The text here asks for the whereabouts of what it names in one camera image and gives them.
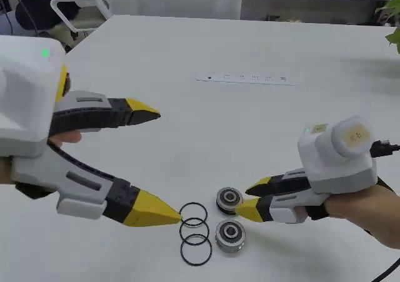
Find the white plastic housing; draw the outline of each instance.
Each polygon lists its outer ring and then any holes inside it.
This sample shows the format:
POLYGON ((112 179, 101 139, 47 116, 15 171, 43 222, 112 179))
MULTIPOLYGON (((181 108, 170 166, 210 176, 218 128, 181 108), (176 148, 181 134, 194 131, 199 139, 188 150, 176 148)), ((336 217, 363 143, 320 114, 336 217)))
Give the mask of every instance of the white plastic housing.
POLYGON ((0 156, 41 154, 64 57, 53 39, 0 36, 0 156))
POLYGON ((307 128, 297 144, 312 189, 349 193, 374 185, 376 163, 369 152, 374 138, 367 122, 354 116, 322 131, 321 126, 307 128))

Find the chair armrest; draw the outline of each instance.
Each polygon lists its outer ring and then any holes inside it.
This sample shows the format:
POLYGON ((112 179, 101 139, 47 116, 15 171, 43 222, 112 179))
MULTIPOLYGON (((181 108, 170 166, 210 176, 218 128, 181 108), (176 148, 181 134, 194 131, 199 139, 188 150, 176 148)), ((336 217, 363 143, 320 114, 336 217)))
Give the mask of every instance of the chair armrest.
POLYGON ((81 2, 81 1, 87 1, 87 2, 93 1, 95 3, 96 7, 99 9, 99 11, 101 12, 101 14, 104 16, 104 18, 106 20, 112 16, 110 10, 107 8, 107 6, 103 2, 103 0, 51 0, 51 2, 50 2, 51 8, 54 10, 55 13, 57 13, 57 15, 64 22, 64 24, 74 33, 83 32, 83 31, 92 31, 92 30, 95 30, 96 28, 78 29, 78 28, 74 27, 73 24, 70 22, 70 20, 58 8, 58 3, 61 3, 61 2, 75 2, 76 3, 76 2, 81 2))

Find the finger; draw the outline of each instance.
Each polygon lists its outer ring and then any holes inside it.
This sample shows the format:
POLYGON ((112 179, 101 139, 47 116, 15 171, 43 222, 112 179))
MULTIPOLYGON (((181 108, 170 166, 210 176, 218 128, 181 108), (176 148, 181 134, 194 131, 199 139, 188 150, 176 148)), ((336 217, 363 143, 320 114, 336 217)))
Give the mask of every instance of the finger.
POLYGON ((58 146, 59 148, 63 145, 63 142, 56 139, 56 138, 50 138, 50 141, 55 145, 58 146))
POLYGON ((82 134, 79 131, 70 131, 55 135, 52 137, 53 139, 64 143, 78 143, 82 139, 82 134))

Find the green indicator light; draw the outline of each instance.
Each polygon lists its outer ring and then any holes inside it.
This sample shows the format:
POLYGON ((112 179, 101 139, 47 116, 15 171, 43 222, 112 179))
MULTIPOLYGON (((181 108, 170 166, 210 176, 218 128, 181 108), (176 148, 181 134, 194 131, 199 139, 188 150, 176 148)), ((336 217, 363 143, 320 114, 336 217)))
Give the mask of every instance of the green indicator light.
POLYGON ((50 56, 49 49, 42 49, 42 56, 45 57, 45 58, 50 56))

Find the power strip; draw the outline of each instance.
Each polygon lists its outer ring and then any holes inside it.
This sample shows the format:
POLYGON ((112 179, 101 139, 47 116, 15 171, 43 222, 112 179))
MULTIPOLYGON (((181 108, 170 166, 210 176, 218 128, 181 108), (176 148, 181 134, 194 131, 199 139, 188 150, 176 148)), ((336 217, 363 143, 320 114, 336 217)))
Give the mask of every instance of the power strip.
POLYGON ((290 83, 286 76, 266 76, 258 74, 198 74, 196 80, 204 82, 298 86, 298 84, 290 83))

